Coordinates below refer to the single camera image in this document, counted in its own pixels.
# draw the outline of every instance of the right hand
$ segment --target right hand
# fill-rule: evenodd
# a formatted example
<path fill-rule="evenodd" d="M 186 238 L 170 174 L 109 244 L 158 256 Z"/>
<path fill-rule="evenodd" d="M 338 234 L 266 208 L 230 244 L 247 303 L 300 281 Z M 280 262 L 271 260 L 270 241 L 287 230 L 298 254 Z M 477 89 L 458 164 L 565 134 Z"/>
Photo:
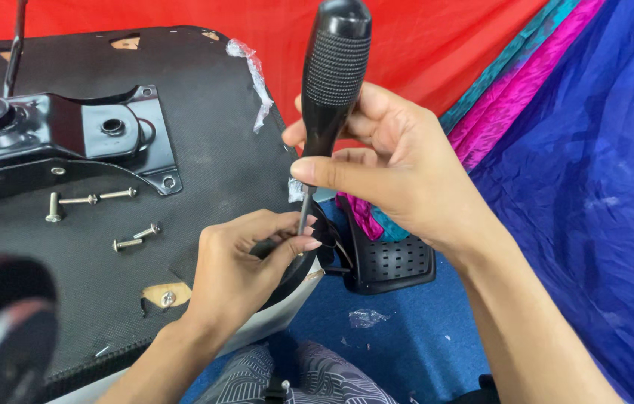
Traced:
<path fill-rule="evenodd" d="M 299 96 L 295 105 L 301 109 Z M 301 119 L 282 135 L 290 146 L 305 137 Z M 341 137 L 371 148 L 301 158 L 292 164 L 292 175 L 369 201 L 445 254 L 479 248 L 490 229 L 501 227 L 428 109 L 364 83 Z"/>

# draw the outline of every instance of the screwdriver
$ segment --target screwdriver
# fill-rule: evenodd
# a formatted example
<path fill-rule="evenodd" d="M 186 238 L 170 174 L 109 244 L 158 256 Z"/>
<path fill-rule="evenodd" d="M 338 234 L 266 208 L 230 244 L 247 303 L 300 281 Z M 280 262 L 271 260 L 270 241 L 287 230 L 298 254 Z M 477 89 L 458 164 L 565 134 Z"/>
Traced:
<path fill-rule="evenodd" d="M 359 0 L 327 0 L 317 9 L 302 70 L 302 119 L 307 128 L 302 157 L 330 157 L 334 142 L 359 97 L 369 44 L 372 15 Z M 304 184 L 300 227 L 317 187 Z"/>

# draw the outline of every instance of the pink fabric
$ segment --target pink fabric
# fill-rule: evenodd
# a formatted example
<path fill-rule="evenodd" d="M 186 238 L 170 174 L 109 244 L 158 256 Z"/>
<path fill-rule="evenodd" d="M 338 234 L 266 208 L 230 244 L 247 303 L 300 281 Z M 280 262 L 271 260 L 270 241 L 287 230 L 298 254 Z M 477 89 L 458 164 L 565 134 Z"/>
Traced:
<path fill-rule="evenodd" d="M 349 208 L 352 209 L 352 213 L 354 214 L 354 220 L 357 222 L 357 225 L 364 230 L 364 233 L 370 240 L 375 241 L 384 233 L 384 228 L 372 217 L 372 205 L 369 202 L 342 191 L 339 191 L 337 196 L 347 198 Z M 345 209 L 345 206 L 340 205 L 339 198 L 335 198 L 334 201 L 338 208 L 342 210 Z"/>
<path fill-rule="evenodd" d="M 582 0 L 531 58 L 495 80 L 456 124 L 448 139 L 467 171 L 506 133 L 603 3 Z"/>

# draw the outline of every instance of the forearm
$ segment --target forearm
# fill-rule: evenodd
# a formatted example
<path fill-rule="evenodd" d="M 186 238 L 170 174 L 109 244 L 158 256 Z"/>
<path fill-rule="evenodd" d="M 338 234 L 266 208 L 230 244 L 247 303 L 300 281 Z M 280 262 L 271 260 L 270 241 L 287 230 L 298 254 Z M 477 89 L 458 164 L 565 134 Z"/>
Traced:
<path fill-rule="evenodd" d="M 502 402 L 621 403 L 506 229 L 482 243 L 450 260 Z"/>
<path fill-rule="evenodd" d="M 165 326 L 98 403 L 177 403 L 230 337 L 183 316 Z"/>

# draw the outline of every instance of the left hand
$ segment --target left hand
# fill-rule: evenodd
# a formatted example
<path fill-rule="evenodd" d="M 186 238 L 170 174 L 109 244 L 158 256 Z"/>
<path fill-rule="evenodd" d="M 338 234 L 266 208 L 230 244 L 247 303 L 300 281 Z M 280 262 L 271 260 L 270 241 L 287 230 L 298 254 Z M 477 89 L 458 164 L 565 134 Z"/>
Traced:
<path fill-rule="evenodd" d="M 299 220 L 299 212 L 262 209 L 206 227 L 200 234 L 192 297 L 181 320 L 210 327 L 225 341 L 232 336 L 267 302 L 295 257 L 322 244 L 310 236 L 311 227 L 296 235 Z M 316 220 L 308 216 L 307 225 Z M 264 239 L 278 245 L 261 260 L 250 250 Z"/>

